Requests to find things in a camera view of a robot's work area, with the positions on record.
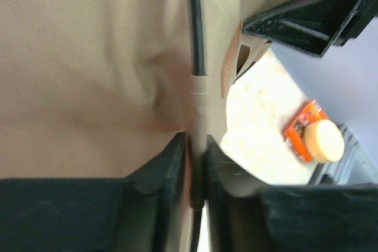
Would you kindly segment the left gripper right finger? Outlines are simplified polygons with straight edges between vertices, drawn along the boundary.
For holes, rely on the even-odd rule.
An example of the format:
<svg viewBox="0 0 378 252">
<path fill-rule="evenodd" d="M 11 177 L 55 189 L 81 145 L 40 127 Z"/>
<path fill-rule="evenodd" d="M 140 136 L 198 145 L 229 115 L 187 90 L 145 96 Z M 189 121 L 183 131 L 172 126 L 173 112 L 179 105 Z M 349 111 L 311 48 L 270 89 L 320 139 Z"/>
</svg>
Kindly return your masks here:
<svg viewBox="0 0 378 252">
<path fill-rule="evenodd" d="M 377 185 L 269 185 L 207 138 L 212 251 L 376 251 Z"/>
</svg>

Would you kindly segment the black tent pole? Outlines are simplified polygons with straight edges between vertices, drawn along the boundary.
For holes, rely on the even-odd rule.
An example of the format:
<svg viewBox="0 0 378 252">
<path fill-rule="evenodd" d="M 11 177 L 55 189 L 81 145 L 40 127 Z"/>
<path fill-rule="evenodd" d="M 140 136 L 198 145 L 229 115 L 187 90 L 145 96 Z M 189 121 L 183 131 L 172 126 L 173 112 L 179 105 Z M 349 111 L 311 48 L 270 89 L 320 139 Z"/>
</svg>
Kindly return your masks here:
<svg viewBox="0 0 378 252">
<path fill-rule="evenodd" d="M 204 35 L 201 14 L 201 1 L 190 0 L 191 8 L 191 26 L 192 26 L 192 43 L 193 43 L 193 74 L 195 76 L 205 76 L 205 58 L 204 58 Z"/>
</svg>

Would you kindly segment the beige fabric pet tent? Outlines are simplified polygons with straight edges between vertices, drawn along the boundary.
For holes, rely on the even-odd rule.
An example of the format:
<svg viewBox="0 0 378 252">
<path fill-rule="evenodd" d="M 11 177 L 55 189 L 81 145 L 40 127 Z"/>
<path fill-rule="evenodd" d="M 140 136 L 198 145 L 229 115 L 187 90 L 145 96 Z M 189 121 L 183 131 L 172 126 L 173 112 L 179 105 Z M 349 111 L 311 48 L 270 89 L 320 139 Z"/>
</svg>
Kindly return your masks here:
<svg viewBox="0 0 378 252">
<path fill-rule="evenodd" d="M 287 0 L 201 0 L 204 77 L 190 0 L 1 0 L 1 181 L 125 178 L 179 133 L 193 153 L 226 133 L 243 20 Z M 180 249 L 190 243 L 185 147 Z"/>
</svg>

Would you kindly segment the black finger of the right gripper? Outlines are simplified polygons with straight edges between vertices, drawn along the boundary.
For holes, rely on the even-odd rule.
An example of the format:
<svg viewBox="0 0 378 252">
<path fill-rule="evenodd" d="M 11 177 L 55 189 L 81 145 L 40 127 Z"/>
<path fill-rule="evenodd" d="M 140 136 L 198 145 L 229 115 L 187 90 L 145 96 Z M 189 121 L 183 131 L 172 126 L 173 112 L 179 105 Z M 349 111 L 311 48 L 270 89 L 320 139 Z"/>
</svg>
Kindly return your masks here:
<svg viewBox="0 0 378 252">
<path fill-rule="evenodd" d="M 357 38 L 377 17 L 377 0 L 288 0 L 243 23 L 246 35 L 322 57 Z"/>
</svg>

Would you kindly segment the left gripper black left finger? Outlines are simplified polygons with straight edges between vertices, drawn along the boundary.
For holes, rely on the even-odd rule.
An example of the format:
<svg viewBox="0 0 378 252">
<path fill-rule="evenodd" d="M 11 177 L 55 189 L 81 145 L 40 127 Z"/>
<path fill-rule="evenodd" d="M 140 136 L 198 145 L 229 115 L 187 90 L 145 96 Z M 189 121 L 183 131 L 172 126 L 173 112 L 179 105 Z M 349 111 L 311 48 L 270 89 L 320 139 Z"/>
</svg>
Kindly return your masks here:
<svg viewBox="0 0 378 252">
<path fill-rule="evenodd" d="M 125 178 L 3 179 L 2 251 L 178 251 L 183 133 Z"/>
</svg>

